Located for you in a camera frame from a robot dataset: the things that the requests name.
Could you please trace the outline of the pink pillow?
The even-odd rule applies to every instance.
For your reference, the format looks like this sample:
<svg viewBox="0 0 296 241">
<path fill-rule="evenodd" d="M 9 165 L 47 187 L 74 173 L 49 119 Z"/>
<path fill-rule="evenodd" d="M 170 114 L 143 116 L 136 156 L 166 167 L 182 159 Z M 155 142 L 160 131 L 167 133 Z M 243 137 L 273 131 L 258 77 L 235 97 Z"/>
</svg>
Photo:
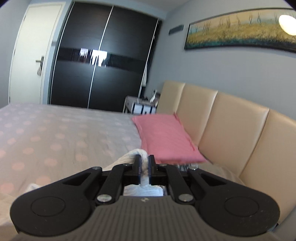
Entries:
<svg viewBox="0 0 296 241">
<path fill-rule="evenodd" d="M 175 114 L 147 114 L 132 118 L 142 141 L 141 149 L 157 164 L 191 164 L 207 160 L 199 152 Z"/>
</svg>

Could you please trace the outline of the black sliding wardrobe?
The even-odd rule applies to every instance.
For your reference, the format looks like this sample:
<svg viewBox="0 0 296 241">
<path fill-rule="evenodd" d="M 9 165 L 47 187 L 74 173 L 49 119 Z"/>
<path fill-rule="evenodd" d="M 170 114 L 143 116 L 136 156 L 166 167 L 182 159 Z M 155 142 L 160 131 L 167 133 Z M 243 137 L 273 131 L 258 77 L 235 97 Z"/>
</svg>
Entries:
<svg viewBox="0 0 296 241">
<path fill-rule="evenodd" d="M 138 96 L 159 21 L 118 6 L 76 1 L 59 43 L 50 104 L 122 111 Z"/>
</svg>

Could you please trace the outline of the white door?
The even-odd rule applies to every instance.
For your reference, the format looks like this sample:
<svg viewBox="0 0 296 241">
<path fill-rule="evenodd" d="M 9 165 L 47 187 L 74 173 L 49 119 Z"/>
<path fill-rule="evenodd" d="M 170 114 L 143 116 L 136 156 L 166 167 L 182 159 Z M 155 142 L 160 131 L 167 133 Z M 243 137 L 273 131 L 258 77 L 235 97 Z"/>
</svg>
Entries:
<svg viewBox="0 0 296 241">
<path fill-rule="evenodd" d="M 9 103 L 42 103 L 46 61 L 64 6 L 62 1 L 28 6 L 11 60 Z"/>
</svg>

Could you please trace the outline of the beige padded headboard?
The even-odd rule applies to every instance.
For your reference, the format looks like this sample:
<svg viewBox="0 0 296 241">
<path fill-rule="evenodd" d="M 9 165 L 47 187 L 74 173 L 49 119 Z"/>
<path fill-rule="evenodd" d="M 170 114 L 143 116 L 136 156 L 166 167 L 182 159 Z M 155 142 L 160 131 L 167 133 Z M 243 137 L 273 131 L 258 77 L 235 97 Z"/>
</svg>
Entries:
<svg viewBox="0 0 296 241">
<path fill-rule="evenodd" d="M 176 114 L 200 153 L 271 196 L 280 221 L 295 208 L 295 120 L 254 102 L 166 81 L 157 113 Z"/>
</svg>

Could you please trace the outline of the landscape painting on wall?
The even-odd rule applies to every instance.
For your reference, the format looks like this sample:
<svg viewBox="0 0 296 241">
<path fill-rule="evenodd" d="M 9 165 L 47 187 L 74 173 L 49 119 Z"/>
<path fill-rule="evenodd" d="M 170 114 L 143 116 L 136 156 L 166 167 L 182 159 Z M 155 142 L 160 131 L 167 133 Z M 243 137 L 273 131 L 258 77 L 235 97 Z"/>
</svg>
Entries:
<svg viewBox="0 0 296 241">
<path fill-rule="evenodd" d="M 280 27 L 281 15 L 295 18 L 295 10 L 248 9 L 192 22 L 184 49 L 251 46 L 295 52 L 295 36 L 288 35 Z"/>
</svg>

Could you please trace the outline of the grey pink-dotted bed sheet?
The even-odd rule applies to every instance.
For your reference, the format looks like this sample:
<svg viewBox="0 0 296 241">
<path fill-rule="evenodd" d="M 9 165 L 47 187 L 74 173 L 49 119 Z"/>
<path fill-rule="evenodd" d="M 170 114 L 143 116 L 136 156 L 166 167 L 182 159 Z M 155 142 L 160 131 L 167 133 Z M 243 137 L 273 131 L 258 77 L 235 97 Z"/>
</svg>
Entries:
<svg viewBox="0 0 296 241">
<path fill-rule="evenodd" d="M 92 166 L 105 168 L 142 141 L 133 115 L 50 105 L 10 104 L 1 109 L 1 226 L 12 227 L 9 210 L 23 193 Z M 228 180 L 239 178 L 224 167 L 178 164 Z"/>
</svg>

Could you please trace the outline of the grey wall speaker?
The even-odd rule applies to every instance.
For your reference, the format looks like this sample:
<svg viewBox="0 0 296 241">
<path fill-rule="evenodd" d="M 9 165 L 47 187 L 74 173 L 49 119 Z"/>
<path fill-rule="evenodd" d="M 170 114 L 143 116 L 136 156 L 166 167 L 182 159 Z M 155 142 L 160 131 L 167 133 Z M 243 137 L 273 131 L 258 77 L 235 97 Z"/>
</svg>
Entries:
<svg viewBox="0 0 296 241">
<path fill-rule="evenodd" d="M 178 25 L 177 27 L 171 28 L 169 30 L 169 35 L 175 34 L 177 32 L 182 32 L 184 30 L 184 25 Z"/>
</svg>

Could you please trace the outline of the round wall lamp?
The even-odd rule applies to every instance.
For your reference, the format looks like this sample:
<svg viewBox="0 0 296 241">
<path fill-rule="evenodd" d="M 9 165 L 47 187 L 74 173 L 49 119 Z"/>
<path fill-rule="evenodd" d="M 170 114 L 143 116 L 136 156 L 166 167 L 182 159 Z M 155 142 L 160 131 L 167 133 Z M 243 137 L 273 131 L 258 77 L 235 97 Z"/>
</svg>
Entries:
<svg viewBox="0 0 296 241">
<path fill-rule="evenodd" d="M 280 27 L 291 36 L 296 35 L 296 18 L 290 15 L 281 15 L 278 19 Z"/>
</svg>

